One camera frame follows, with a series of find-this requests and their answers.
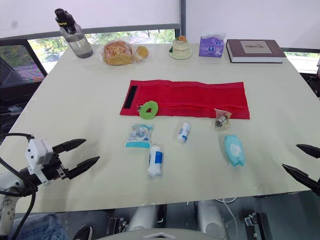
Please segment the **white table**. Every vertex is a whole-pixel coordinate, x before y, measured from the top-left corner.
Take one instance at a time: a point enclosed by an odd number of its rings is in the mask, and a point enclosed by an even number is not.
[[[320,146],[320,102],[294,67],[283,64],[232,64],[222,58],[199,57],[192,45],[189,59],[168,55],[170,45],[150,46],[150,57],[139,64],[109,66],[94,55],[77,58],[70,49],[48,74],[11,132],[31,133],[52,146],[86,138],[80,147],[64,152],[66,168],[100,156],[90,170],[73,180],[58,179],[40,186],[34,212],[98,210],[149,204],[268,195],[307,188],[295,181],[281,163],[305,171],[318,180],[320,161],[295,144]],[[130,80],[198,81],[207,84],[244,82],[250,120],[232,119],[231,129],[216,132],[214,119],[157,116],[143,120],[120,116]],[[186,144],[175,142],[188,121]],[[154,124],[152,141],[164,146],[164,175],[149,180],[148,150],[124,148],[132,124]],[[244,145],[244,167],[232,167],[223,139],[236,134]],[[10,137],[0,156],[14,168],[27,166],[27,141]],[[30,198],[17,205],[25,212]]]

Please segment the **book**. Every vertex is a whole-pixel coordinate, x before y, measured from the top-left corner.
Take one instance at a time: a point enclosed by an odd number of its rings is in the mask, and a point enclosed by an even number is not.
[[[286,55],[275,40],[228,39],[231,63],[282,63]]]

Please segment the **green ring toy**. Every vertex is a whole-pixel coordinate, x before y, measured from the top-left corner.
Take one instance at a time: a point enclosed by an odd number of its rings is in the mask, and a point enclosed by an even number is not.
[[[147,101],[145,104],[139,107],[139,115],[142,119],[153,119],[159,110],[158,103],[155,101]]]

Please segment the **plate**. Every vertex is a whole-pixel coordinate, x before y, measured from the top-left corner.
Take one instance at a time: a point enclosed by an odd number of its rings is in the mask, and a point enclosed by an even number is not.
[[[189,54],[188,56],[184,56],[184,57],[175,56],[173,52],[168,52],[168,53],[169,53],[169,55],[170,55],[171,57],[173,57],[174,59],[187,59],[187,58],[190,58],[191,55],[192,55],[192,49],[189,48],[189,50],[190,50],[190,54]]]

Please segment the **tissue box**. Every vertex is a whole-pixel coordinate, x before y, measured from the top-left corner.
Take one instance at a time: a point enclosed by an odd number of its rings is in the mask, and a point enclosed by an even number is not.
[[[199,56],[221,58],[224,46],[223,39],[214,36],[201,36]]]

